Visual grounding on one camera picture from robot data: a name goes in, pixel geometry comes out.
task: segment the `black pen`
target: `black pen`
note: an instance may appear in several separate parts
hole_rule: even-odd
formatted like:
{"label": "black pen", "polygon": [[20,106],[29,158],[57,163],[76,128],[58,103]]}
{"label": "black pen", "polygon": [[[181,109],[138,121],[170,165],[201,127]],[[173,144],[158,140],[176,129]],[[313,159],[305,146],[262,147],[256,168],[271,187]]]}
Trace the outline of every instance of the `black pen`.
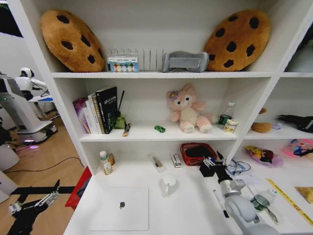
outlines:
{"label": "black pen", "polygon": [[219,205],[220,205],[222,211],[224,212],[225,217],[226,217],[226,218],[229,218],[229,215],[228,215],[228,213],[227,213],[225,207],[224,207],[223,204],[221,203],[221,201],[220,201],[220,199],[219,199],[219,197],[218,197],[218,195],[217,195],[217,193],[216,193],[216,190],[213,190],[213,193],[214,193],[214,195],[215,195],[215,197],[216,197],[216,199],[217,199],[217,201],[218,201],[218,203],[219,203]]}

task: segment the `cookie pillow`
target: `cookie pillow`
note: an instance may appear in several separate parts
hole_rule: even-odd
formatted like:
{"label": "cookie pillow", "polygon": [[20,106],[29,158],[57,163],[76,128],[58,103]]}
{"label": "cookie pillow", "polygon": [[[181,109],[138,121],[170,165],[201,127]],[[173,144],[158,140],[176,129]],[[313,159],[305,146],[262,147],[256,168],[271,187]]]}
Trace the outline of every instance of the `cookie pillow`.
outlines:
{"label": "cookie pillow", "polygon": [[48,10],[41,18],[41,30],[49,50],[71,71],[102,71],[103,49],[79,17],[68,11]]}
{"label": "cookie pillow", "polygon": [[244,10],[223,20],[208,39],[209,71],[240,71],[264,50],[270,32],[267,15],[259,10]]}

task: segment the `purple flower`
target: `purple flower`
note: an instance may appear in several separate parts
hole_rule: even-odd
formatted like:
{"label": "purple flower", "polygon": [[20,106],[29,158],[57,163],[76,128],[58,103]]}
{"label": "purple flower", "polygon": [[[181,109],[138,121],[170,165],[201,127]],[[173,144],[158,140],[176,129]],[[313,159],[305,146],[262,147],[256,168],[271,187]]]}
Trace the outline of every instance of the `purple flower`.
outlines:
{"label": "purple flower", "polygon": [[171,100],[177,99],[178,98],[178,91],[172,91],[168,97]]}

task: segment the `wooden floor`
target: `wooden floor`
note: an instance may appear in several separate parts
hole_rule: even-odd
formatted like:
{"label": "wooden floor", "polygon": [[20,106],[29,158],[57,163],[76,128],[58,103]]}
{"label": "wooden floor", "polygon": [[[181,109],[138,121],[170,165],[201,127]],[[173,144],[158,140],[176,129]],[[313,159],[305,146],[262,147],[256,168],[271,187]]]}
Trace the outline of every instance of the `wooden floor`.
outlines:
{"label": "wooden floor", "polygon": [[[68,157],[79,157],[60,117],[54,119],[58,132],[47,141],[38,144],[36,149],[24,149],[18,153],[21,159],[10,170],[45,169],[57,164]],[[83,167],[77,159],[68,159],[58,166],[42,172],[14,172],[7,175],[20,187],[54,186],[60,179],[60,186],[75,186],[83,173]],[[25,202],[43,198],[45,195],[29,195]],[[19,196],[12,195],[0,204],[0,235],[5,235],[14,222],[8,212],[8,206],[15,203]],[[61,235],[63,234],[72,214],[72,208],[64,205],[69,194],[60,194],[58,199],[43,213],[39,214],[32,235]]]}

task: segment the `toy car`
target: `toy car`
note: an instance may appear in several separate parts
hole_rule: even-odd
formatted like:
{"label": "toy car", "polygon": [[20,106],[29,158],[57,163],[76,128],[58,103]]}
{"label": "toy car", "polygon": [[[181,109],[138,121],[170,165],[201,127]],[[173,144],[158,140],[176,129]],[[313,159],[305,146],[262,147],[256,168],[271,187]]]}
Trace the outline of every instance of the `toy car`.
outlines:
{"label": "toy car", "polygon": [[163,133],[163,132],[165,131],[165,128],[162,127],[162,126],[159,126],[159,125],[155,126],[155,129],[156,129],[157,131],[161,132],[161,133]]}

